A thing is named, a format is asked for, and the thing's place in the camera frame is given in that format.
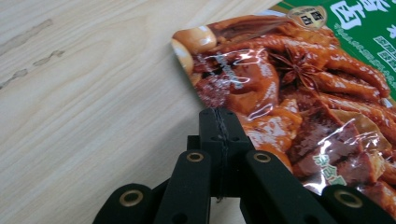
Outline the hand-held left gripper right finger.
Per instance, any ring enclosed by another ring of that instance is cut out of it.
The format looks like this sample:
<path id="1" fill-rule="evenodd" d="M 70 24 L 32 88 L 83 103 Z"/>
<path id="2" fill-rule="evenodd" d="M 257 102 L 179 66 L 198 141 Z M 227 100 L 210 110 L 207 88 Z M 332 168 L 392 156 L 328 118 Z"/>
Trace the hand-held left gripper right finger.
<path id="1" fill-rule="evenodd" d="M 238 197 L 242 184 L 241 167 L 252 145 L 236 114 L 225 108 L 221 109 L 221 137 L 221 196 Z"/>

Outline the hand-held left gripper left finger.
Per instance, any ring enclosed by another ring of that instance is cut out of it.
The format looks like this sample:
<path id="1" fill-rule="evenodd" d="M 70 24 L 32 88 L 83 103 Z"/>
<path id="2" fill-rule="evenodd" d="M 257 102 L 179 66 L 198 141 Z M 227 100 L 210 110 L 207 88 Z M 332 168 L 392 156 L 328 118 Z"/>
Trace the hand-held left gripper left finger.
<path id="1" fill-rule="evenodd" d="M 199 113 L 199 133 L 189 135 L 187 150 L 202 150 L 211 158 L 211 196 L 218 199 L 224 197 L 223 189 L 223 147 L 220 132 L 218 110 L 204 109 Z"/>

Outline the green braised meat seasoning packet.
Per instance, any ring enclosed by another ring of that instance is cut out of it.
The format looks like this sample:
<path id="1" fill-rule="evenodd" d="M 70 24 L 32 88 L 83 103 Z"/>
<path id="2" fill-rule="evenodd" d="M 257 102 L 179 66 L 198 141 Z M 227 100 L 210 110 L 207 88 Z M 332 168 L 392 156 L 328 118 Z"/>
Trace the green braised meat seasoning packet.
<path id="1" fill-rule="evenodd" d="M 172 45 L 204 105 L 306 188 L 349 186 L 396 218 L 396 0 L 281 0 Z"/>

